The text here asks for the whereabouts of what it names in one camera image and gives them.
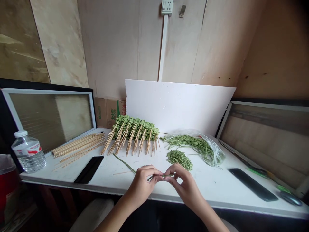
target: wrist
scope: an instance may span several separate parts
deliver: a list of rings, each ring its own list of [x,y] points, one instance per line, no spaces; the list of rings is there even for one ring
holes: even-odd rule
[[[130,211],[131,213],[136,210],[139,206],[136,205],[136,201],[131,197],[131,195],[126,192],[119,200],[123,207]]]
[[[207,214],[209,210],[210,205],[207,203],[207,201],[202,197],[198,201],[196,201],[194,209],[192,211],[199,217],[203,218],[205,217],[205,214]]]

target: glass window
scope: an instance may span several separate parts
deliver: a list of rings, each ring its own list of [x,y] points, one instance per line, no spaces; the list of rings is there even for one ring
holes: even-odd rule
[[[88,94],[10,94],[23,129],[44,153],[93,128]]]
[[[293,188],[309,175],[309,113],[232,104],[220,140]]]

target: metal frame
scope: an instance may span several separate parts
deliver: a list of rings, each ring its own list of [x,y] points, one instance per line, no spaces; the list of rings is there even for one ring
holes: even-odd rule
[[[223,132],[223,129],[225,127],[227,118],[229,116],[229,113],[231,111],[231,108],[232,108],[233,104],[247,105],[247,106],[256,106],[256,107],[264,107],[264,108],[272,108],[272,109],[280,109],[280,110],[291,110],[291,111],[309,112],[309,107],[304,107],[304,106],[276,105],[276,104],[255,103],[255,102],[246,102],[246,101],[239,101],[239,102],[238,101],[231,101],[229,103],[216,138],[218,139],[219,143],[222,144],[226,149],[231,151],[232,154],[234,153],[234,154],[238,155],[239,157],[243,158],[248,163],[252,164],[255,167],[261,168],[261,169],[264,169],[264,168],[259,166],[258,164],[256,164],[252,160],[250,160],[248,157],[246,157],[245,155],[241,154],[240,152],[238,152],[233,147],[229,146],[228,144],[226,144],[225,142],[223,142],[220,139],[220,136],[221,136],[221,134]],[[309,176],[299,185],[299,187],[297,189],[294,189],[294,188],[290,187],[289,185],[287,185],[285,182],[283,182],[282,180],[278,179],[277,177],[274,178],[274,181],[276,181],[278,184],[280,184],[280,185],[286,187],[287,189],[289,189],[293,194],[295,194],[299,198],[302,198],[305,195],[305,193],[303,193],[303,192],[305,191],[305,188],[307,188],[309,186]]]
[[[11,88],[3,88],[2,90],[2,94],[7,102],[7,105],[10,109],[10,112],[13,116],[13,119],[15,121],[15,124],[18,128],[18,130],[23,131],[23,126],[22,123],[20,122],[20,119],[18,117],[18,114],[16,112],[16,109],[14,107],[14,104],[12,102],[12,99],[10,97],[10,94],[65,94],[65,95],[88,95],[89,96],[89,105],[90,105],[90,111],[91,111],[91,119],[92,119],[92,128],[84,133],[82,133],[81,135],[71,139],[70,141],[62,144],[65,145],[67,143],[70,143],[74,140],[77,140],[85,135],[87,135],[88,133],[90,133],[91,131],[93,131],[94,129],[96,129],[96,119],[95,119],[95,112],[94,112],[94,106],[93,106],[93,97],[92,97],[92,92],[79,92],[79,91],[58,91],[58,90],[36,90],[36,89],[11,89]],[[45,154],[46,157],[50,156],[52,154],[52,152],[48,152]]]

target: electrical outlet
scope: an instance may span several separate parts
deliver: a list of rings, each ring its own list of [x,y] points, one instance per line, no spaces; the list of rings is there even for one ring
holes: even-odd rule
[[[162,1],[162,9],[161,9],[161,15],[172,15],[173,11],[173,1],[167,1],[163,0]]]

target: water bottle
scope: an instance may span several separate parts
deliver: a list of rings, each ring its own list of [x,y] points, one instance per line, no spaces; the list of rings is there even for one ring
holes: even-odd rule
[[[12,145],[21,166],[27,173],[37,172],[46,166],[46,158],[40,146],[40,142],[28,136],[25,130],[14,133],[16,137]]]

